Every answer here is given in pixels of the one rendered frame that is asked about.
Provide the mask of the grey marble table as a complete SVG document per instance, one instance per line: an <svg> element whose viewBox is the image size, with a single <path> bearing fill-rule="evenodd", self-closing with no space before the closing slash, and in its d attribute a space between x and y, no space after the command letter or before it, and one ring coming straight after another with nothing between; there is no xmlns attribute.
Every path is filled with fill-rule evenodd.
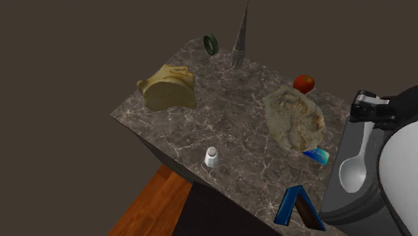
<svg viewBox="0 0 418 236"><path fill-rule="evenodd" d="M216 189L274 236L346 236L333 226L308 229L297 213L288 226L273 222L285 190L295 185L302 185L319 208L334 165L282 150L270 135L262 98L280 86L291 86L290 78L251 60L234 70L229 50L210 56L200 38L187 42L168 62L187 66L194 74L196 108L154 112L143 104L141 93L134 92L112 112L114 119L175 173ZM212 146L220 161L209 168L204 160Z"/></svg>

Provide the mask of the white salt shaker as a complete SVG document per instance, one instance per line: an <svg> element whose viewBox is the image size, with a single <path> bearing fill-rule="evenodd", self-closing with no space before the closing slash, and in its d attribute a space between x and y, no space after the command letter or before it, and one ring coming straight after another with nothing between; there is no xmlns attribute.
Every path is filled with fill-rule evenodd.
<svg viewBox="0 0 418 236"><path fill-rule="evenodd" d="M206 150L205 160L204 163L209 168L214 168L219 164L220 156L218 154L218 150L215 147L209 147Z"/></svg>

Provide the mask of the dark grey tray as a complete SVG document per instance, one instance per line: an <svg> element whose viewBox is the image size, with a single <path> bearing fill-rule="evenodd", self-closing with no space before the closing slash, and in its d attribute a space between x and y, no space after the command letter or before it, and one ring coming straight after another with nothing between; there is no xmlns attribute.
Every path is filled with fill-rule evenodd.
<svg viewBox="0 0 418 236"><path fill-rule="evenodd" d="M366 178L359 191L348 193L340 184L339 169L343 161L358 154L364 125L346 122L334 167L322 200L320 217L329 225L347 225L380 215L389 210L378 183L378 155L388 131L373 129L365 153Z"/></svg>

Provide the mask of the blue card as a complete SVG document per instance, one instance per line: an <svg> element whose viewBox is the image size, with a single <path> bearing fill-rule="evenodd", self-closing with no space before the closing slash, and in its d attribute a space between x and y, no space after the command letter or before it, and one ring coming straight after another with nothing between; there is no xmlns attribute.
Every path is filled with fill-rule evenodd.
<svg viewBox="0 0 418 236"><path fill-rule="evenodd" d="M314 150L304 151L303 154L305 156L308 156L311 159L319 162L320 164L322 164L324 166L327 165L328 159L330 157L330 154L327 151L325 151L325 150L323 150L323 149L321 149L319 147L317 147Z"/></svg>

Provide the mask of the white spoon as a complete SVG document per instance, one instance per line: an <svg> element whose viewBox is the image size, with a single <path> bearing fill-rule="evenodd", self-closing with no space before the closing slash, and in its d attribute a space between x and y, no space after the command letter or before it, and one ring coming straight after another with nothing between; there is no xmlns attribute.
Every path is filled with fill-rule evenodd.
<svg viewBox="0 0 418 236"><path fill-rule="evenodd" d="M364 123L362 143L356 156L344 160L340 165L340 184L347 193L355 193L360 190L366 179L365 153L366 147L374 128L371 121Z"/></svg>

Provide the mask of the blue open book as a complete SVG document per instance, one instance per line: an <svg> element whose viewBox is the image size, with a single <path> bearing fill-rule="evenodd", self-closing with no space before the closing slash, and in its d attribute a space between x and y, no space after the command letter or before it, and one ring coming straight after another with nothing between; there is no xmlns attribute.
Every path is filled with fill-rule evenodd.
<svg viewBox="0 0 418 236"><path fill-rule="evenodd" d="M321 218L302 185L293 186L285 191L273 222L276 225L288 226L294 207L308 229L326 231Z"/></svg>

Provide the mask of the grey spire figure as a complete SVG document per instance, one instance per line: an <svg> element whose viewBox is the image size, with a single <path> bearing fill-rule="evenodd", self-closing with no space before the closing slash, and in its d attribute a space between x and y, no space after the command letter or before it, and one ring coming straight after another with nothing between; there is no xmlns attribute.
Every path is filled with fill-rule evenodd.
<svg viewBox="0 0 418 236"><path fill-rule="evenodd" d="M232 48L230 65L233 69L241 68L245 59L248 4L249 1L247 1L245 12L240 23L240 28L236 36L236 42Z"/></svg>

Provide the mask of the pale bread loaf piece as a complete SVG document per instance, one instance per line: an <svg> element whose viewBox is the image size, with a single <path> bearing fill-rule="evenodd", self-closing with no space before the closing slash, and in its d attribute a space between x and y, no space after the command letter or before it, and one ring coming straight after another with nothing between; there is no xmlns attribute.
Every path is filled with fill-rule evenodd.
<svg viewBox="0 0 418 236"><path fill-rule="evenodd" d="M143 103L152 111L171 107L196 108L195 79L187 66L164 64L147 80L139 80L137 89Z"/></svg>

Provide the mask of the beige flat bread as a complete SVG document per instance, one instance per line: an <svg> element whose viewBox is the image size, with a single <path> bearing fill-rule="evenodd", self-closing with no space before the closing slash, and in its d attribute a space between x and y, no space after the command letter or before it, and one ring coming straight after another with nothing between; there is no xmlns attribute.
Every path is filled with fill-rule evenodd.
<svg viewBox="0 0 418 236"><path fill-rule="evenodd" d="M280 86L262 101L269 133L280 148L306 152L318 147L326 134L324 114L305 94Z"/></svg>

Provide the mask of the red apple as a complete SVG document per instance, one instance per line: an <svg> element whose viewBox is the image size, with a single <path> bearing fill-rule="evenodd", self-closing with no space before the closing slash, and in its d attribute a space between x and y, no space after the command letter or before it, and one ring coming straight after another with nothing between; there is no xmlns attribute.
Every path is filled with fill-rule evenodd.
<svg viewBox="0 0 418 236"><path fill-rule="evenodd" d="M293 83L294 89L303 94L310 92L315 86L315 80L309 75L299 75Z"/></svg>

